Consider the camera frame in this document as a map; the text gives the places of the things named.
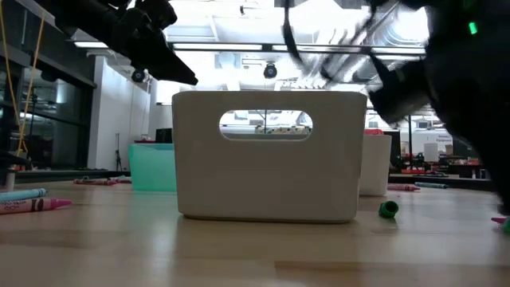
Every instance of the red object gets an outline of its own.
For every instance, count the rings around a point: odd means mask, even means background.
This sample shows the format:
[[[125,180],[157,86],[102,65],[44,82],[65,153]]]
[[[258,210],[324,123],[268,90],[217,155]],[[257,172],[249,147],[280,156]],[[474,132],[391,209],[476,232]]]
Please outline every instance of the red object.
[[[55,210],[71,204],[67,199],[23,199],[0,202],[0,214]]]
[[[505,221],[507,221],[506,218],[491,218],[492,221],[498,222],[499,224],[503,224]]]
[[[115,179],[117,183],[133,183],[130,179]]]
[[[425,170],[402,170],[403,174],[410,174],[410,175],[422,175],[425,174]]]
[[[107,185],[112,186],[114,184],[117,184],[114,180],[104,180],[104,179],[74,179],[74,184],[88,184],[88,185]]]
[[[155,140],[135,140],[135,144],[155,144]]]
[[[371,128],[365,130],[365,135],[371,135],[371,136],[377,136],[377,135],[384,135],[383,130],[380,130],[378,128]]]
[[[387,190],[389,191],[409,191],[415,192],[419,191],[419,187],[412,186],[410,184],[388,184]]]

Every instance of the green crayon cap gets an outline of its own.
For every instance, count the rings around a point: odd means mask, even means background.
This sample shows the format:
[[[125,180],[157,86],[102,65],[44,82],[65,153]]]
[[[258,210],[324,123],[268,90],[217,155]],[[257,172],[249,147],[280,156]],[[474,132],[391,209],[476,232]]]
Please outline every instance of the green crayon cap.
[[[510,220],[508,220],[508,218],[504,221],[501,229],[503,230],[503,233],[510,234]]]
[[[393,218],[398,212],[398,204],[394,201],[381,203],[379,207],[379,216],[382,218]]]

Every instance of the wooden table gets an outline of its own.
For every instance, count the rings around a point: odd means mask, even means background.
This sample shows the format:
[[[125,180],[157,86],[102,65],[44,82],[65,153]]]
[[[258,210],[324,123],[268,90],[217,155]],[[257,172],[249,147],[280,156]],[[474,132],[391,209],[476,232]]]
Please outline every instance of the wooden table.
[[[510,286],[510,237],[488,192],[390,192],[354,222],[305,225],[182,218],[172,193],[39,183],[64,210],[0,216],[1,287]]]

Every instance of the yellow string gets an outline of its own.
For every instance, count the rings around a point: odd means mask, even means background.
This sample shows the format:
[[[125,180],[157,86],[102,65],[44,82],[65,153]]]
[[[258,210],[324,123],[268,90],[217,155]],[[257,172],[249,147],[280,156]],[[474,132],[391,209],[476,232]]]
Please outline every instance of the yellow string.
[[[20,131],[20,140],[18,143],[18,151],[16,152],[16,156],[19,156],[22,151],[23,137],[25,136],[26,113],[29,111],[30,96],[32,96],[33,79],[35,78],[37,58],[39,57],[39,48],[41,46],[42,28],[45,26],[45,15],[46,13],[43,13],[41,16],[39,35],[37,36],[37,44],[35,46],[35,53],[33,55],[32,75],[30,76],[29,90],[26,92],[25,117],[23,118],[23,125]]]
[[[14,109],[14,115],[16,116],[16,124],[18,125],[18,128],[20,127],[20,120],[19,120],[19,114],[18,114],[18,108],[16,106],[16,97],[14,95],[14,88],[13,88],[13,81],[10,77],[10,65],[9,65],[9,54],[7,51],[7,40],[6,40],[6,27],[4,25],[3,21],[3,8],[2,8],[3,1],[0,1],[0,26],[2,27],[2,44],[3,44],[3,50],[5,59],[6,59],[6,69],[7,69],[7,82],[9,83],[9,90],[10,90],[10,98],[13,102],[13,109]],[[23,147],[28,152],[28,149],[26,148],[25,142],[23,142]]]

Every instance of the bin handle cutout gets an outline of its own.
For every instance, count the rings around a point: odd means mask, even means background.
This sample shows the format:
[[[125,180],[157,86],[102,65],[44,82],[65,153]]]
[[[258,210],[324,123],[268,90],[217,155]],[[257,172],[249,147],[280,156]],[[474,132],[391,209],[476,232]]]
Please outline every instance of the bin handle cutout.
[[[305,140],[312,118],[302,111],[231,110],[222,115],[220,133],[229,140]]]

